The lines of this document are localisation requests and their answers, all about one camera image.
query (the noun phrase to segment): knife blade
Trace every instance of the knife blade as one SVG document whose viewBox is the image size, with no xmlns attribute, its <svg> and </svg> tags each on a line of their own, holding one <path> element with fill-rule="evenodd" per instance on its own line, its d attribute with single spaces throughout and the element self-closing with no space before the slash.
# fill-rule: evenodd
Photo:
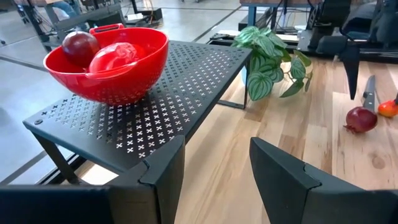
<svg viewBox="0 0 398 224">
<path fill-rule="evenodd" d="M 376 77 L 374 75 L 370 76 L 368 82 L 366 83 L 366 88 L 363 93 L 363 107 L 374 111 L 374 91 L 376 87 Z"/>
</svg>

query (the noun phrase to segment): gray floor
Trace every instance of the gray floor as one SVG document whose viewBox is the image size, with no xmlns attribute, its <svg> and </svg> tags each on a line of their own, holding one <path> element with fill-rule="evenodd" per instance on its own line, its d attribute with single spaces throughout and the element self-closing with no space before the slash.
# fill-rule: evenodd
<svg viewBox="0 0 398 224">
<path fill-rule="evenodd" d="M 159 29 L 171 40 L 188 42 L 205 43 L 219 30 L 237 30 L 238 22 L 248 13 L 244 7 L 233 12 L 239 7 L 238 0 L 203 0 L 200 3 L 153 0 L 152 3 L 154 7 L 162 7 L 164 24 Z M 150 7 L 149 1 L 137 5 Z M 132 13 L 128 0 L 124 0 L 123 6 L 124 13 Z M 43 10 L 38 10 L 46 18 Z M 305 15 L 299 15 L 294 23 L 305 24 Z M 70 93 L 47 72 L 1 60 L 1 57 L 14 58 L 42 66 L 46 55 L 33 28 L 23 24 L 16 11 L 0 14 L 0 39 L 7 42 L 0 47 L 0 184 L 33 184 L 55 166 L 22 120 Z M 62 153 L 65 157 L 71 155 L 65 149 Z M 21 174 L 24 166 L 32 164 L 34 166 Z"/>
</svg>

